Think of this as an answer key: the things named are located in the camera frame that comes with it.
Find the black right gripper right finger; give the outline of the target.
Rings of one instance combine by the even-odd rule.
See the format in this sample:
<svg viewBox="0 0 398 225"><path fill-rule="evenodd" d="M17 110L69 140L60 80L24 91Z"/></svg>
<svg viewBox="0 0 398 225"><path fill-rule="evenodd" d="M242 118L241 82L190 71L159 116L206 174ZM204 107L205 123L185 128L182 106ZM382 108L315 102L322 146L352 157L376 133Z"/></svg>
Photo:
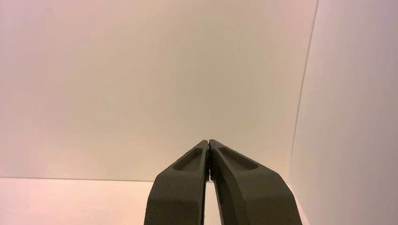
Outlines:
<svg viewBox="0 0 398 225"><path fill-rule="evenodd" d="M275 171L211 139L210 178L223 225L300 225L293 193Z"/></svg>

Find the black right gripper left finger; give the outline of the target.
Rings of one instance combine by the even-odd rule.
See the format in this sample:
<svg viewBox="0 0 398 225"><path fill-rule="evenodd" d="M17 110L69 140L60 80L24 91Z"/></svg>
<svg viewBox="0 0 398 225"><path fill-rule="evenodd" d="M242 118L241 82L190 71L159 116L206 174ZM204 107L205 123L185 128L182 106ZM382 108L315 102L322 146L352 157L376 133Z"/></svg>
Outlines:
<svg viewBox="0 0 398 225"><path fill-rule="evenodd" d="M159 173L148 196L144 224L204 224L209 145L202 140Z"/></svg>

